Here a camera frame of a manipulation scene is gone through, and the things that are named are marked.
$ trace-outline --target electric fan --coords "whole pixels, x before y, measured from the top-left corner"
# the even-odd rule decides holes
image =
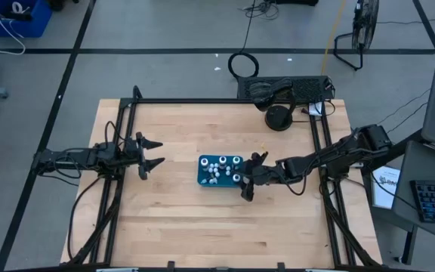
[[[378,0],[358,0],[355,6],[355,17],[353,18],[353,31],[335,38],[333,55],[356,71],[363,67],[363,52],[370,48],[370,44],[374,38],[377,16]],[[356,49],[360,55],[359,67],[337,55],[338,40],[348,36],[352,36],[352,48]]]

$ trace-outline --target blue bin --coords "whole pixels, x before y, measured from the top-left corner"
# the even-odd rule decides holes
[[[15,2],[15,0],[0,0],[0,14],[1,12],[9,11],[13,2]],[[52,12],[48,3],[45,0],[17,0],[17,2],[23,6],[23,9],[28,6],[32,7],[32,20],[14,20],[10,25],[9,23],[11,20],[2,19],[3,25],[17,38],[19,37],[17,34],[20,34],[25,38],[41,37],[45,31],[48,21],[51,18]],[[0,25],[0,37],[9,36],[10,35]]]

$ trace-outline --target blue peg board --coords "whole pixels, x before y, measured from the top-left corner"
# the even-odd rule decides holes
[[[219,169],[220,177],[217,179],[217,184],[209,184],[209,180],[211,179],[211,173],[204,171],[201,166],[201,159],[206,158],[208,160],[208,164],[219,164],[219,157],[224,155],[201,155],[199,160],[197,161],[198,171],[197,171],[197,183],[203,187],[238,187],[238,185],[233,181],[233,158],[235,156],[225,156],[226,157],[226,166],[231,167],[231,175],[226,176],[226,169]],[[242,157],[237,156],[239,158],[240,163],[237,165],[238,168],[242,167]],[[201,184],[203,179],[207,179],[208,182],[205,184]]]

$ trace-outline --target gray floor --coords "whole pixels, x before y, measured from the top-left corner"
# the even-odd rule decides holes
[[[237,8],[249,0],[98,0],[82,48],[238,48],[247,18]],[[337,34],[350,31],[355,1],[348,0]],[[429,18],[435,1],[421,0]],[[40,39],[25,39],[28,48],[72,48],[88,0],[55,13]],[[277,20],[253,20],[250,48],[324,48],[338,0],[320,0],[315,7],[284,5]],[[420,20],[409,0],[382,0],[379,21]],[[341,48],[349,48],[344,40]],[[0,39],[0,48],[16,48]],[[378,25],[372,48],[431,49],[421,24]],[[311,76],[320,73],[321,54],[256,54],[260,76]],[[237,84],[227,71],[228,54],[80,54],[76,58],[63,103],[51,135],[51,149],[86,146],[101,98],[130,96],[139,85],[145,97],[235,97]],[[357,61],[353,55],[347,58]],[[0,86],[10,97],[0,99],[0,248],[26,179],[32,155],[69,55],[0,55]],[[430,87],[435,55],[366,55],[359,72],[329,56],[326,74],[345,99],[352,126],[378,122]],[[250,73],[251,64],[236,59],[237,70]],[[416,100],[383,125],[392,128],[427,95]],[[424,110],[390,134],[400,141],[421,127]],[[76,189],[38,179],[14,244],[7,269],[51,266],[60,260],[69,211]],[[400,255],[405,232],[375,220],[384,263],[406,267]],[[435,236],[420,231],[410,268],[435,271]]]

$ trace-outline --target wooden tabletop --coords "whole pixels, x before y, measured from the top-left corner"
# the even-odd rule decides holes
[[[344,102],[333,103],[336,111],[328,118],[335,142],[350,133],[350,124]],[[104,141],[103,128],[107,121],[116,120],[118,105],[119,100],[100,101],[91,146]],[[308,118],[296,110],[294,120]],[[175,261],[176,267],[275,268],[277,262],[285,262],[288,268],[333,267],[317,170],[308,176],[304,195],[294,196],[283,185],[256,186],[253,202],[242,199],[240,189],[206,188],[196,181],[202,154],[247,159],[253,152],[266,150],[270,154],[265,164],[274,165],[276,159],[314,152],[310,123],[296,122],[276,132],[266,126],[264,114],[252,104],[138,104],[134,136],[137,131],[164,143],[146,151],[146,158],[163,156],[165,161],[146,181],[139,179],[136,166],[127,169],[112,266],[166,267],[168,261]],[[350,176],[362,182],[359,171],[351,170]],[[95,178],[95,173],[85,172],[79,193]],[[350,230],[381,262],[364,189],[348,181],[341,185]],[[76,208],[73,254],[94,229],[102,188],[100,181]],[[346,263],[338,228],[337,232],[341,259]],[[67,259],[63,250],[62,261]]]

